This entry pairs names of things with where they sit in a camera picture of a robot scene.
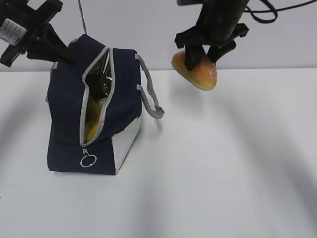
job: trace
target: yellow object in bag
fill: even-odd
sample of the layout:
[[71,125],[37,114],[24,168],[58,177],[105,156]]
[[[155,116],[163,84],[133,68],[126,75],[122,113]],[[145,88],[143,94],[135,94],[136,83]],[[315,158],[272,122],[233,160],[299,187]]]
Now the yellow object in bag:
[[85,124],[85,141],[88,143],[96,135],[101,110],[96,101],[89,96],[87,111],[86,111],[86,124]]

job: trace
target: gray zipper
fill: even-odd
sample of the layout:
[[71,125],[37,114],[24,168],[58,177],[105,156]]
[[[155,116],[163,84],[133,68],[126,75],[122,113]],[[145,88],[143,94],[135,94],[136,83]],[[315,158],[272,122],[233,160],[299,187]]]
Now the gray zipper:
[[[101,59],[101,57],[103,57],[106,54],[107,51],[109,51],[109,63],[111,65],[111,77],[112,77],[111,90],[110,90],[108,100],[103,105],[103,108],[101,110],[101,118],[99,120],[97,132],[96,132],[95,136],[93,137],[93,139],[91,139],[89,142],[85,143],[86,110],[87,110],[87,104],[88,104],[88,99],[89,99],[89,87],[85,81],[86,81],[86,77],[87,77],[88,73],[90,72],[90,70]],[[81,109],[81,117],[80,117],[80,144],[81,144],[81,147],[83,148],[83,154],[85,156],[87,156],[87,155],[89,155],[88,150],[87,150],[87,146],[92,144],[99,137],[100,133],[103,130],[105,119],[106,119],[106,109],[107,109],[107,107],[112,99],[114,89],[115,89],[115,73],[114,73],[113,49],[112,48],[110,49],[108,47],[105,47],[102,50],[102,52],[98,55],[98,57],[91,63],[91,65],[84,72],[83,77],[82,77],[82,81],[85,85],[85,92],[84,92],[83,104],[82,104],[82,109]]]

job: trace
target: bag handle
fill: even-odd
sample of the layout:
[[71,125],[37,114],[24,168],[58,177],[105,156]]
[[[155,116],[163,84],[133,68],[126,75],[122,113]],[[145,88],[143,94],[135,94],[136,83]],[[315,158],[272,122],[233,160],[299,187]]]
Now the bag handle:
[[146,67],[146,65],[145,65],[145,63],[140,55],[135,54],[135,59],[139,61],[140,66],[143,69],[143,71],[147,77],[147,82],[148,82],[147,90],[148,90],[149,95],[153,98],[153,101],[154,101],[155,110],[152,110],[150,103],[148,101],[147,95],[144,92],[143,87],[138,84],[137,90],[141,92],[141,97],[142,97],[142,101],[143,101],[143,104],[145,106],[145,109],[150,114],[150,116],[152,116],[153,118],[161,119],[164,116],[165,112],[164,112],[163,108],[159,106],[159,101],[158,101],[158,98],[157,98],[155,91],[154,91],[154,88],[153,88],[153,82],[152,82],[150,72],[149,72],[148,68]]

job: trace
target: bread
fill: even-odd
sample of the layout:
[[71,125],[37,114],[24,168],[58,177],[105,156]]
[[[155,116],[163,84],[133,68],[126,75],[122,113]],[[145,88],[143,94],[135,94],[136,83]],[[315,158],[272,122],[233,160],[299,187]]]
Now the bread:
[[172,65],[180,75],[204,91],[214,89],[217,84],[217,69],[208,56],[203,57],[195,68],[188,71],[185,66],[185,51],[182,51],[174,55]]

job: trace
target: robotic arm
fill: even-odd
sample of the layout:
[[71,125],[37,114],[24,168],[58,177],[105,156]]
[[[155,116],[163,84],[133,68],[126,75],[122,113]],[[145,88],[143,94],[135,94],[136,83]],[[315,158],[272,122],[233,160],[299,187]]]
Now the robotic arm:
[[249,32],[245,24],[238,24],[249,0],[178,0],[178,5],[202,3],[196,25],[176,35],[177,47],[185,46],[185,66],[191,71],[206,55],[203,45],[210,46],[207,56],[216,63],[236,48],[234,39]]

